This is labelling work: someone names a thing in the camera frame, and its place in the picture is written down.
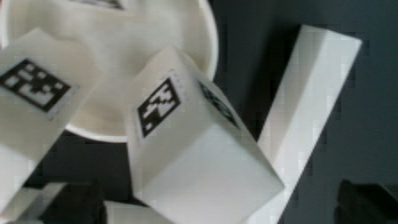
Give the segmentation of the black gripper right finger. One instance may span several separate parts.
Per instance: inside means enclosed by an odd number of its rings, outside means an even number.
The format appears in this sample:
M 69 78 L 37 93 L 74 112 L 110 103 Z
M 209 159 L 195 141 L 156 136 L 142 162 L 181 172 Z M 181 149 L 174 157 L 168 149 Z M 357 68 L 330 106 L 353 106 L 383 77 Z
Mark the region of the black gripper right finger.
M 341 181 L 335 224 L 398 224 L 398 184 Z

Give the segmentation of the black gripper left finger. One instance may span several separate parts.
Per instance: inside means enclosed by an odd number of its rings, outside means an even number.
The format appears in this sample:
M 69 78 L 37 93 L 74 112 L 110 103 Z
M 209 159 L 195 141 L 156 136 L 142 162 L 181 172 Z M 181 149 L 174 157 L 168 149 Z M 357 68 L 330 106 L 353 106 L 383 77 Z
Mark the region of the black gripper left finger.
M 106 224 L 103 191 L 96 182 L 51 182 L 30 202 L 17 224 Z

